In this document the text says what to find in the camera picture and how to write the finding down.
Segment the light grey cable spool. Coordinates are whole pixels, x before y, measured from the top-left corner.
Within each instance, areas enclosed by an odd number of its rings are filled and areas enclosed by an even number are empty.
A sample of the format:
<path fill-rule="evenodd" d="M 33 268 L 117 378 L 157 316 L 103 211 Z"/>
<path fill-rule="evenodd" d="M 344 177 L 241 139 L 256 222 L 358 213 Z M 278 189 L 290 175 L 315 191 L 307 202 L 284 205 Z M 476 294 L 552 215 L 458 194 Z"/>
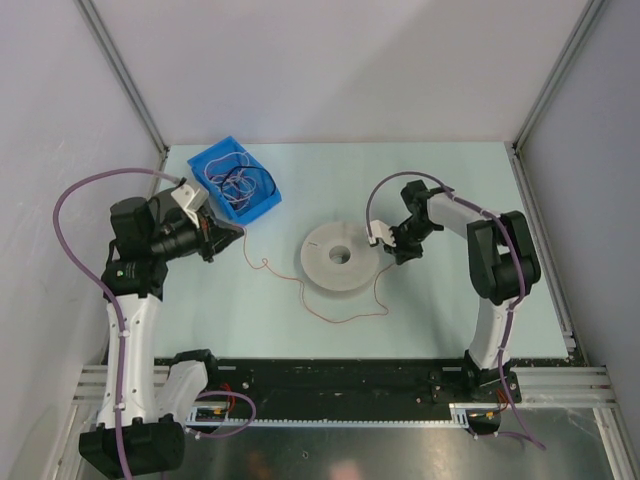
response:
<path fill-rule="evenodd" d="M 349 296 L 373 284 L 381 266 L 365 227 L 338 221 L 320 225 L 304 239 L 301 267 L 311 283 L 328 295 Z"/>

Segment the blue plastic bin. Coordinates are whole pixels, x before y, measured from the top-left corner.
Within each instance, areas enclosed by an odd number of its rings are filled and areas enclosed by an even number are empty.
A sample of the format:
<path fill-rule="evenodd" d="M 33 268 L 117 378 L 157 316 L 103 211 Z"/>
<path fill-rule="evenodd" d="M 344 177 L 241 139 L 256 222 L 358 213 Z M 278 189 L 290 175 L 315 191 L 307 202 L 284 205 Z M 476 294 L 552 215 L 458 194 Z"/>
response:
<path fill-rule="evenodd" d="M 282 201 L 271 173 L 232 136 L 187 164 L 232 223 L 247 226 Z"/>

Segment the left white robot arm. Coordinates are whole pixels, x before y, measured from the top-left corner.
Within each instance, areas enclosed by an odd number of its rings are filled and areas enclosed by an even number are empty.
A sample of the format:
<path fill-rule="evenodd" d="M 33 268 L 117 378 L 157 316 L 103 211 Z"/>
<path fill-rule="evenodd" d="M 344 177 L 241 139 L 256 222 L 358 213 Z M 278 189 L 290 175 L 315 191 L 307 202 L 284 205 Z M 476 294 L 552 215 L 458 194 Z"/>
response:
<path fill-rule="evenodd" d="M 210 262 L 243 231 L 218 220 L 207 192 L 189 185 L 122 200 L 111 206 L 110 222 L 114 238 L 101 276 L 107 381 L 96 428 L 81 434 L 79 453 L 106 478 L 125 479 L 177 469 L 193 403 L 221 387 L 208 349 L 176 354 L 165 383 L 155 383 L 153 343 L 168 263 L 194 254 Z"/>

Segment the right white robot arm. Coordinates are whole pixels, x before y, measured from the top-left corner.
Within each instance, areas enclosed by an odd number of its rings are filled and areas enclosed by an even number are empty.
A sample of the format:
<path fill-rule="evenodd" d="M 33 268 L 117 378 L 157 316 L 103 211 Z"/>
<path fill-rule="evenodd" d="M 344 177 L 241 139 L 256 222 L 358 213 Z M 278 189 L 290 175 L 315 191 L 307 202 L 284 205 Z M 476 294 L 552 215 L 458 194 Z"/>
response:
<path fill-rule="evenodd" d="M 541 278 L 541 266 L 526 217 L 494 214 L 421 180 L 406 184 L 401 198 L 409 217 L 389 228 L 384 250 L 398 265 L 423 256 L 422 242 L 449 230 L 467 242 L 469 276 L 480 297 L 476 329 L 463 360 L 463 393 L 484 401 L 506 375 L 508 347 L 517 308 Z"/>

